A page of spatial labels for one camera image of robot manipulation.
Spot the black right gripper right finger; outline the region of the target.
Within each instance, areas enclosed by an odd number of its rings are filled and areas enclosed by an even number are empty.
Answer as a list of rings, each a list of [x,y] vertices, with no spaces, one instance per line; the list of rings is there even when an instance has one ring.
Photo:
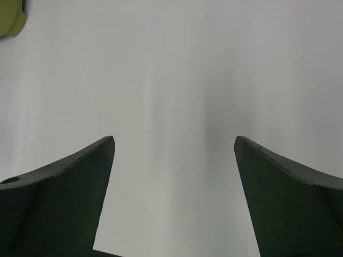
[[[238,136],[234,152],[261,256],[342,256],[342,179]]]

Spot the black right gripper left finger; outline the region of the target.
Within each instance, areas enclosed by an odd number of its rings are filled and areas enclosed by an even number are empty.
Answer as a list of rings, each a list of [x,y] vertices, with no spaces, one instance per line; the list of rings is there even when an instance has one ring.
[[[1,256],[105,256],[94,249],[115,141],[104,137],[1,182]]]

